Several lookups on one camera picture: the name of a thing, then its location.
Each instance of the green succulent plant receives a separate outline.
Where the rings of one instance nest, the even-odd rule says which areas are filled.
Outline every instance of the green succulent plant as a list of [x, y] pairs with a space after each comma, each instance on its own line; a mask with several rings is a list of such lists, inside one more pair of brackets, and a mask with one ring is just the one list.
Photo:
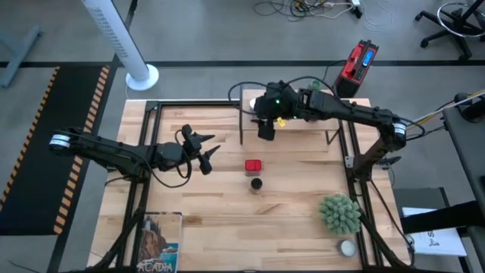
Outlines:
[[320, 202], [318, 211], [321, 213], [322, 222], [332, 234], [347, 235], [361, 230], [358, 203], [347, 196], [326, 196]]

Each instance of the wooden tabletop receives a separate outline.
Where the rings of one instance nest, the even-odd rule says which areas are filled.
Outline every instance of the wooden tabletop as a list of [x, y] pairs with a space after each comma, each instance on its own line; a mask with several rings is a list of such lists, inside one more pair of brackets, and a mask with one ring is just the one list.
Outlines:
[[[368, 99], [353, 101], [370, 105]], [[145, 104], [146, 101], [126, 102], [118, 141], [138, 144]], [[358, 255], [344, 258], [336, 248], [342, 239], [355, 241], [355, 236], [330, 234], [318, 213], [318, 203], [325, 196], [349, 192], [338, 138], [328, 146], [323, 130], [286, 130], [278, 132], [271, 143], [258, 139], [257, 131], [245, 130], [241, 146], [238, 115], [230, 107], [163, 108], [158, 143], [173, 142], [175, 131], [190, 124], [197, 133], [216, 136], [204, 143], [204, 150], [221, 145], [211, 157], [213, 171], [207, 176], [200, 173], [199, 164], [195, 163], [192, 179], [184, 187], [168, 189], [152, 178], [147, 211], [183, 214], [179, 270], [360, 269]], [[149, 128], [154, 119], [152, 116]], [[355, 126], [361, 151], [365, 152], [378, 138], [377, 131]], [[147, 136], [148, 144], [151, 132]], [[346, 139], [352, 151], [348, 132]], [[264, 162], [264, 185], [259, 195], [249, 192], [251, 178], [244, 172], [244, 161], [251, 158]], [[167, 184], [183, 182], [176, 171], [155, 172]], [[118, 176], [113, 173], [108, 179]], [[373, 178], [399, 223], [387, 172], [374, 169]], [[129, 187], [128, 182], [117, 181], [105, 188], [88, 265], [99, 261], [121, 232]], [[369, 191], [379, 233], [401, 260], [408, 261], [404, 240], [372, 187]], [[372, 263], [367, 231], [365, 238]], [[126, 263], [130, 261], [131, 249], [129, 244]]]

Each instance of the blue label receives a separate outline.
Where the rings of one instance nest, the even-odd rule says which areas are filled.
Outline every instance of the blue label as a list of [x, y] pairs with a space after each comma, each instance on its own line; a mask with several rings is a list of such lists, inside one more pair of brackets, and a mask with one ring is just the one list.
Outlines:
[[362, 65], [364, 65], [364, 66], [369, 65], [369, 61], [371, 61], [372, 54], [373, 54], [372, 51], [367, 52], [367, 55], [365, 56], [365, 59], [364, 59], [364, 62], [362, 63]]

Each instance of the gray floor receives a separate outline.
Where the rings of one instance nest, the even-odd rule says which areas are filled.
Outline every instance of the gray floor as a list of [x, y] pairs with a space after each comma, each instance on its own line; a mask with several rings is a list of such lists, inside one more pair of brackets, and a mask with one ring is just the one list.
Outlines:
[[[290, 23], [285, 17], [260, 17], [249, 1], [166, 0], [140, 1], [130, 32], [147, 61], [193, 60], [337, 60], [346, 58], [360, 39], [372, 39], [380, 46], [379, 60], [449, 60], [458, 52], [451, 40], [419, 47], [424, 36], [439, 30], [429, 21], [416, 23], [422, 9], [435, 11], [442, 1], [408, 0], [393, 3], [393, 24], [369, 31], [365, 20], [343, 14], [336, 20], [306, 18]], [[115, 0], [124, 17], [130, 1]], [[367, 0], [369, 17], [386, 22], [375, 1]], [[8, 25], [19, 37], [32, 24], [40, 24], [40, 38], [29, 61], [110, 61], [113, 51], [80, 1], [17, 0], [0, 2], [0, 26]], [[474, 58], [485, 59], [483, 44], [470, 41]], [[0, 61], [8, 54], [0, 50]], [[21, 69], [12, 86], [0, 90], [0, 188], [14, 165], [42, 94], [51, 68]], [[338, 67], [329, 70], [333, 82]], [[372, 67], [358, 97], [373, 105], [417, 118], [449, 101], [458, 92], [473, 93], [485, 87], [485, 67]], [[321, 67], [225, 67], [160, 69], [157, 85], [144, 93], [126, 90], [126, 71], [118, 69], [102, 120], [100, 135], [115, 138], [120, 115], [130, 99], [225, 98], [227, 89], [242, 80], [261, 82], [289, 80], [302, 75], [322, 75]], [[439, 121], [428, 127], [439, 126]], [[395, 188], [445, 187], [450, 202], [473, 198], [456, 151], [446, 132], [432, 134], [408, 144], [395, 165]], [[74, 226], [61, 270], [80, 269], [86, 264], [103, 194], [106, 172], [91, 164], [81, 195]], [[7, 263], [11, 259], [38, 271], [45, 271], [54, 238], [0, 237], [0, 268], [25, 272]], [[442, 257], [419, 257], [422, 268], [443, 269]], [[459, 271], [455, 262], [448, 270]]]

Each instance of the office chair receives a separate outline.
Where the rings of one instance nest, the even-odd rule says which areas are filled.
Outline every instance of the office chair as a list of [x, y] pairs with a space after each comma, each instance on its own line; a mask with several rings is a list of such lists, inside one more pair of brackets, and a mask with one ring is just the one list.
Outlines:
[[[415, 20], [419, 21], [423, 16], [433, 21], [435, 24], [439, 24], [444, 30], [439, 31], [431, 36], [424, 38], [421, 41], [421, 47], [424, 49], [428, 46], [429, 41], [438, 39], [447, 35], [453, 35], [456, 43], [463, 51], [463, 54], [458, 58], [459, 61], [466, 61], [471, 57], [471, 51], [468, 48], [468, 44], [465, 38], [480, 38], [480, 41], [485, 41], [485, 14], [478, 9], [478, 7], [485, 0], [477, 0], [474, 4], [469, 5], [465, 3], [447, 3], [442, 5], [436, 15], [433, 15], [427, 11], [422, 11], [416, 15]], [[468, 10], [462, 14], [463, 8], [459, 8], [451, 13], [443, 10], [448, 5], [459, 5], [468, 8]], [[443, 20], [440, 14], [446, 15], [451, 20]], [[474, 14], [477, 18], [480, 27], [476, 27], [473, 24], [467, 22], [470, 15]]]

